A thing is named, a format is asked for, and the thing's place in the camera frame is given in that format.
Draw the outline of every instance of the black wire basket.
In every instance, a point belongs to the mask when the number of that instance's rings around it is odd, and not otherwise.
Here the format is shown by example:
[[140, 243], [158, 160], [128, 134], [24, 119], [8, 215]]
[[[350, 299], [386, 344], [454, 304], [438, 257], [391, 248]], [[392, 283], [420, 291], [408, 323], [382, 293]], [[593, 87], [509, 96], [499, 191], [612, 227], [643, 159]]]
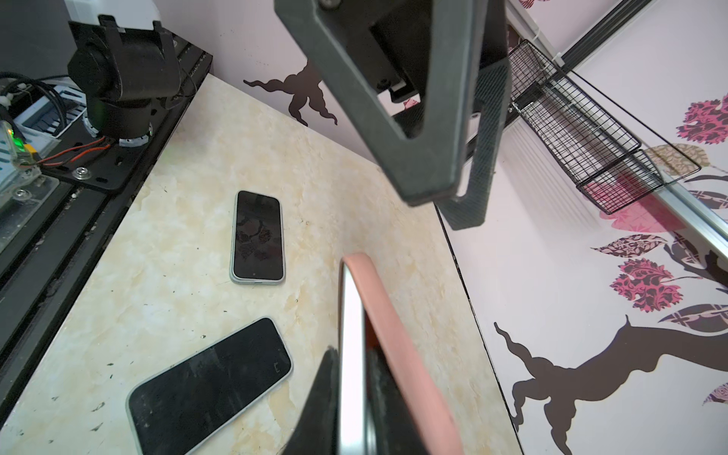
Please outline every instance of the black wire basket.
[[605, 213], [614, 213], [700, 170], [693, 158], [577, 74], [665, 143], [645, 150], [631, 131], [531, 42], [521, 42], [509, 59], [512, 108], [539, 136], [579, 191]]

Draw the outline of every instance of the pink flower decal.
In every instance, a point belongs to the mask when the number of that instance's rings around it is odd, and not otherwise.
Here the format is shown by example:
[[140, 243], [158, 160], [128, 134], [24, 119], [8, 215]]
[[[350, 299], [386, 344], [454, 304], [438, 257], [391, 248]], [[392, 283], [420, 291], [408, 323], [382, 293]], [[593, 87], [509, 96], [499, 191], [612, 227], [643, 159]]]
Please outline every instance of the pink flower decal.
[[691, 104], [683, 123], [678, 127], [681, 138], [712, 144], [724, 142], [728, 138], [728, 95], [722, 102], [709, 100]]
[[419, 101], [414, 98], [410, 98], [407, 101], [405, 101], [405, 109], [409, 109], [410, 107], [414, 106], [415, 104], [419, 104]]
[[600, 212], [599, 216], [604, 220], [614, 220], [612, 227], [623, 231], [670, 232], [685, 227], [653, 194], [611, 215]]
[[728, 382], [712, 391], [705, 401], [703, 401], [703, 404], [711, 401], [715, 403], [728, 403]]
[[528, 9], [532, 6], [534, 6], [534, 0], [518, 0], [524, 8]]
[[680, 286], [665, 285], [673, 274], [649, 259], [630, 259], [620, 266], [624, 272], [610, 285], [622, 297], [634, 301], [633, 308], [644, 312], [660, 311], [682, 300]]

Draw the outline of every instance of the smartphone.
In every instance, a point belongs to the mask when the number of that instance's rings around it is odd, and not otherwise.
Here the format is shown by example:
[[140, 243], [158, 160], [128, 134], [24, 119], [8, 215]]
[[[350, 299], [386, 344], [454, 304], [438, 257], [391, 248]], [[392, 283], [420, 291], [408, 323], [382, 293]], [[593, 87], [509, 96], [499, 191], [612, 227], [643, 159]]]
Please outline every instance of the smartphone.
[[235, 198], [230, 280], [272, 285], [285, 277], [283, 214], [278, 199], [240, 191]]
[[182, 360], [139, 384], [127, 398], [139, 453], [187, 454], [292, 370], [268, 317]]

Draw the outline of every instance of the marble table surface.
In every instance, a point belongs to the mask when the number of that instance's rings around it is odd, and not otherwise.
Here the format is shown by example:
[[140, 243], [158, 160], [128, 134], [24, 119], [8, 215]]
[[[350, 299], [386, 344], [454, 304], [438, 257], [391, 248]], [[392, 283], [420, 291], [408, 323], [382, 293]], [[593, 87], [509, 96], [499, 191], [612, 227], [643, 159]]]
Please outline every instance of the marble table surface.
[[[281, 201], [286, 279], [228, 277], [237, 191]], [[468, 454], [519, 454], [432, 204], [375, 164], [208, 76], [0, 431], [3, 454], [133, 454], [125, 401], [144, 379], [261, 316], [295, 368], [199, 454], [277, 454], [337, 345], [339, 262], [373, 259]]]

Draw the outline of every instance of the red wire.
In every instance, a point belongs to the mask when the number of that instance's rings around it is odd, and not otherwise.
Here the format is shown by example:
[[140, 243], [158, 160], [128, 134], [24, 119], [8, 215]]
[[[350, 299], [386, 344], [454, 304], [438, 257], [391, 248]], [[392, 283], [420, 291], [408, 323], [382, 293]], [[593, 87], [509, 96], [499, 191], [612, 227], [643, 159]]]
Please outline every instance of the red wire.
[[35, 164], [40, 165], [42, 163], [45, 163], [46, 161], [50, 161], [51, 159], [58, 158], [59, 156], [63, 155], [64, 153], [68, 153], [68, 152], [73, 151], [73, 150], [83, 149], [84, 147], [88, 147], [88, 146], [93, 146], [95, 144], [100, 143], [104, 139], [106, 139], [106, 136], [101, 136], [101, 139], [98, 139], [96, 141], [93, 141], [93, 142], [84, 144], [82, 146], [71, 147], [70, 149], [66, 149], [64, 151], [60, 151], [60, 152], [56, 153], [55, 155], [53, 155], [52, 157], [45, 157], [45, 158], [41, 159], [40, 161], [36, 161]]
[[91, 148], [91, 149], [88, 149], [88, 150], [84, 150], [84, 151], [82, 151], [81, 153], [77, 154], [77, 155], [76, 155], [75, 157], [73, 157], [73, 158], [71, 159], [71, 162], [74, 162], [74, 161], [76, 161], [76, 160], [77, 160], [78, 158], [80, 158], [80, 157], [83, 157], [83, 156], [84, 156], [85, 154], [87, 154], [87, 153], [88, 153], [88, 152], [90, 152], [90, 151], [96, 151], [96, 150], [106, 150], [106, 149], [108, 149], [109, 147], [111, 147], [111, 144], [108, 144], [108, 145], [107, 145], [107, 146], [105, 146], [105, 147], [93, 147], [93, 148]]
[[[104, 147], [92, 147], [91, 149], [84, 150], [81, 153], [77, 154], [75, 157], [71, 158], [70, 162], [76, 161], [78, 158], [83, 157], [85, 154], [89, 153], [90, 151], [97, 151], [97, 150], [106, 150], [109, 147], [111, 147], [111, 144], [104, 146]], [[64, 162], [55, 162], [55, 163], [46, 163], [46, 166], [60, 166], [62, 164], [65, 164]]]

